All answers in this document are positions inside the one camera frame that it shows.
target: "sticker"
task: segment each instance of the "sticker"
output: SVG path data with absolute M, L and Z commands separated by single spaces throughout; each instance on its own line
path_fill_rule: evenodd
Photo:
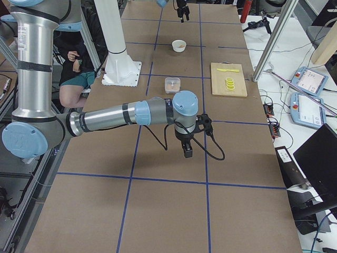
M 291 158 L 285 149 L 278 149 L 278 153 L 283 162 L 291 162 Z
M 27 50 L 27 27 L 17 27 L 17 49 L 20 51 Z

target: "person's leg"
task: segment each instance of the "person's leg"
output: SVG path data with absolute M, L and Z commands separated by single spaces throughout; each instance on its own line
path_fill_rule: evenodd
M 83 107 L 86 98 L 81 96 L 83 87 L 79 85 L 61 85 L 60 87 L 60 102 L 66 108 Z

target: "red object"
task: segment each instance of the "red object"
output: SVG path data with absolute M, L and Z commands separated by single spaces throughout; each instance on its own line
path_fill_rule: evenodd
M 246 22 L 247 16 L 251 10 L 253 0 L 246 0 L 243 6 L 243 11 L 241 14 L 240 22 L 243 24 Z

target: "bowl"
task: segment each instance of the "bowl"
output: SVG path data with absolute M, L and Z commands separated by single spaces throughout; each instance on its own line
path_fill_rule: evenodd
M 176 41 L 172 42 L 172 47 L 173 47 L 174 51 L 176 51 L 178 53 L 181 53 L 186 48 L 186 42 L 184 42 L 182 40 L 176 40 Z

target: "wooden block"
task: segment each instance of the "wooden block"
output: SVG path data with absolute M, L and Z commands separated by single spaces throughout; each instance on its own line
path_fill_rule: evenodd
M 239 70 L 239 72 L 222 72 L 217 69 Z M 226 87 L 226 78 L 234 80 L 234 90 Z M 241 64 L 211 63 L 212 94 L 221 96 L 247 97 L 246 83 Z
M 312 63 L 322 65 L 328 62 L 337 51 L 337 22 L 330 29 L 323 41 L 312 55 Z

